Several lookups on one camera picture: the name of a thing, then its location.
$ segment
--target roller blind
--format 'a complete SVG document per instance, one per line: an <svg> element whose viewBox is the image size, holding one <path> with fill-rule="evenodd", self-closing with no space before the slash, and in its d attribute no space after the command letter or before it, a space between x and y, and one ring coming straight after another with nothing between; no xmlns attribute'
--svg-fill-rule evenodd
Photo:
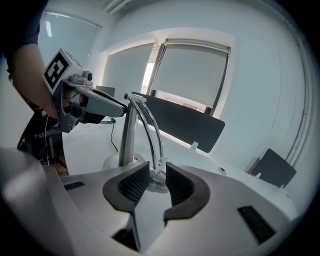
<svg viewBox="0 0 320 256"><path fill-rule="evenodd" d="M195 45L168 45L152 89L214 105L226 67L227 53Z"/></svg>
<svg viewBox="0 0 320 256"><path fill-rule="evenodd" d="M96 25L77 18L62 14L43 13L38 45L44 65L47 66L58 50L62 48L87 68L91 49L99 29Z"/></svg>
<svg viewBox="0 0 320 256"><path fill-rule="evenodd" d="M140 92L153 46L144 44L108 56L102 85L114 87L117 100L127 104L125 93Z"/></svg>

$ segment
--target person's arm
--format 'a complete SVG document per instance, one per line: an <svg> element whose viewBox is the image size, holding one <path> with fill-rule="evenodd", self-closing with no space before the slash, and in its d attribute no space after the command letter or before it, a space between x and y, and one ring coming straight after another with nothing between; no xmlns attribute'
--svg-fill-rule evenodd
<svg viewBox="0 0 320 256"><path fill-rule="evenodd" d="M57 118L51 94L42 77L44 73L45 65L38 45L23 45L12 55L10 75L15 88L49 116Z"/></svg>

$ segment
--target white table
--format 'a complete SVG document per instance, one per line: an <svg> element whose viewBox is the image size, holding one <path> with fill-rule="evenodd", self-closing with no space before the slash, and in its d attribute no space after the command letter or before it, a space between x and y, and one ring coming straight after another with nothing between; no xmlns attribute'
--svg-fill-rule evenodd
<svg viewBox="0 0 320 256"><path fill-rule="evenodd" d="M112 140L118 149L120 149L124 121L125 116L116 118L116 124L114 125ZM117 153L111 144L111 131L112 124L80 123L70 133L62 134L64 155L70 175L93 173L103 170L105 159ZM154 130L151 130L151 134L159 158L157 136ZM248 173L225 163L214 161L165 136L162 136L162 144L164 156L168 157L169 162L196 167L219 175L222 174L218 171L218 167L222 167L227 177L246 184L280 209L289 220L294 220L298 217L296 207L285 189L254 178ZM137 122L135 127L134 151L140 154L146 161L152 163L147 135L140 122ZM171 207L169 193L161 194L146 191L143 197L144 200L141 199L141 201L147 202L147 204L141 205L139 203L135 214L137 223L141 224L138 225L138 229L141 230L141 234L144 234L140 237L142 251L144 251L153 239L164 229L162 220L163 212ZM154 204L154 202L159 202L159 200L162 200L163 205Z"/></svg>

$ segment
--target person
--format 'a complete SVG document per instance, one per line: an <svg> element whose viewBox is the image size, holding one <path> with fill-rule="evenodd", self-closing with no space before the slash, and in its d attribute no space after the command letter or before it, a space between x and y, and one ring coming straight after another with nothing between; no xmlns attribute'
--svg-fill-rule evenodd
<svg viewBox="0 0 320 256"><path fill-rule="evenodd" d="M13 20L7 20L4 26L5 40L1 52L8 64L9 77L13 86L27 100L43 109L50 117L57 118L52 105L51 93L48 90L42 75L45 65L38 47L40 19L48 0L22 1L16 6L9 7L14 10L9 13ZM71 91L64 94L63 105L70 104Z"/></svg>

